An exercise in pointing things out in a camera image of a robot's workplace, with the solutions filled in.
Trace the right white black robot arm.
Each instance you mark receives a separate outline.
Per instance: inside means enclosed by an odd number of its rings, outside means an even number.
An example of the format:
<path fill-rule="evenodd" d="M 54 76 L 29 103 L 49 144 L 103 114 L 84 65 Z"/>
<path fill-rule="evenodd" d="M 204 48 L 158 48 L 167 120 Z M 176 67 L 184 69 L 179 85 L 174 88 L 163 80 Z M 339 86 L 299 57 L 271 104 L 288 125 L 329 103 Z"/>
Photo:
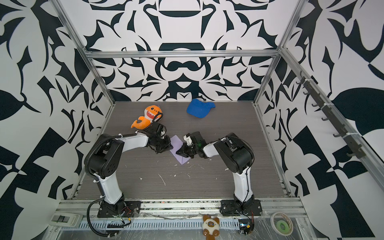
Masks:
<path fill-rule="evenodd" d="M 251 146 L 236 134 L 230 133 L 210 143 L 203 139 L 200 132 L 187 134 L 184 136 L 184 142 L 176 151 L 176 154 L 191 159 L 196 155 L 204 159 L 219 156 L 233 173 L 235 201 L 244 205 L 254 198 L 250 173 L 255 154 Z"/>

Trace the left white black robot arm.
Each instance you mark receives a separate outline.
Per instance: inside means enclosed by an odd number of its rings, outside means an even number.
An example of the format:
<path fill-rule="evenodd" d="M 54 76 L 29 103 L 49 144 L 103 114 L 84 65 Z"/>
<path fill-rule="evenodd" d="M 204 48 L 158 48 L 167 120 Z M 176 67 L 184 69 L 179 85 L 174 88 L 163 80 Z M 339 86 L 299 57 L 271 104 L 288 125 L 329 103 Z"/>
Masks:
<path fill-rule="evenodd" d="M 124 201 L 116 172 L 122 153 L 150 148 L 156 154 L 171 150 L 171 139 L 167 128 L 160 123 L 152 123 L 144 130 L 132 134 L 110 136 L 101 135 L 84 160 L 85 172 L 97 184 L 104 203 L 116 206 Z"/>

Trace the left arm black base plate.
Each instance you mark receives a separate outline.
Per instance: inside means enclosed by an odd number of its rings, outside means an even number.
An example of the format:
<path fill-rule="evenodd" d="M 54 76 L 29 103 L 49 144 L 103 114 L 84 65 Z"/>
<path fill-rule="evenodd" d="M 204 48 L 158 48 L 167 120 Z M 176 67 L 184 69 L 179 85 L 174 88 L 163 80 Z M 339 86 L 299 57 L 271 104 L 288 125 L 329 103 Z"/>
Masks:
<path fill-rule="evenodd" d="M 141 201 L 122 201 L 119 200 L 116 204 L 112 205 L 106 201 L 100 203 L 98 218 L 112 218 L 123 217 L 130 218 L 140 213 Z"/>

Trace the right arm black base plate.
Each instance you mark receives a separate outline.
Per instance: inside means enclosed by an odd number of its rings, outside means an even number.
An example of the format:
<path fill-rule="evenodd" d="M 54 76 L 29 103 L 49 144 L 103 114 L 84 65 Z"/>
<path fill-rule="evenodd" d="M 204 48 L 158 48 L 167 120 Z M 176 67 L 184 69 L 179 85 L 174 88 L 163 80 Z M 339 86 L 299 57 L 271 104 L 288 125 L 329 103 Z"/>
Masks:
<path fill-rule="evenodd" d="M 221 200 L 220 213 L 225 216 L 240 216 L 248 217 L 261 216 L 263 212 L 260 200 L 250 198 L 246 202 L 238 200 Z"/>

